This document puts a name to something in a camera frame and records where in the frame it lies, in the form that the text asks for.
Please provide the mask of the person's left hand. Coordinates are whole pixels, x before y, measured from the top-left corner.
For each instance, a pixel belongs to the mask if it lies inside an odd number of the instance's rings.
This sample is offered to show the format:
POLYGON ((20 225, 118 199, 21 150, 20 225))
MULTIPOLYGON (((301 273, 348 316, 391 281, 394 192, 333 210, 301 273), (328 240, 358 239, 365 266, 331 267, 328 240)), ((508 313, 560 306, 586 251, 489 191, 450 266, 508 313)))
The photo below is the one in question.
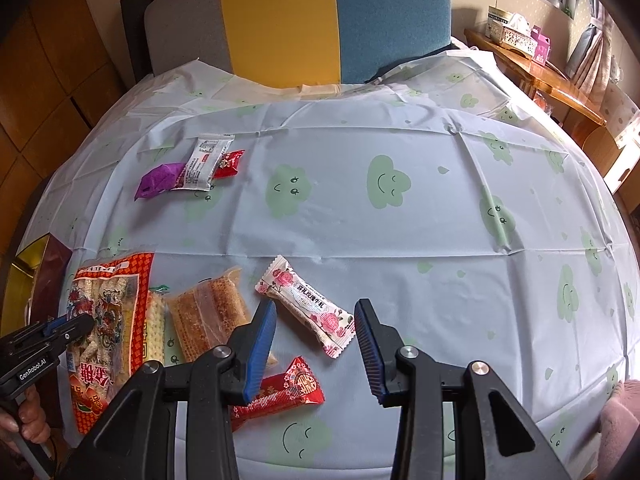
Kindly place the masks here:
POLYGON ((0 417, 1 441, 14 453, 22 452, 13 440, 16 434, 21 434, 25 441, 35 444, 45 444, 51 435, 51 428, 46 421, 46 413, 40 404, 40 395, 35 385, 25 390, 25 399, 17 411, 17 419, 5 411, 0 417))

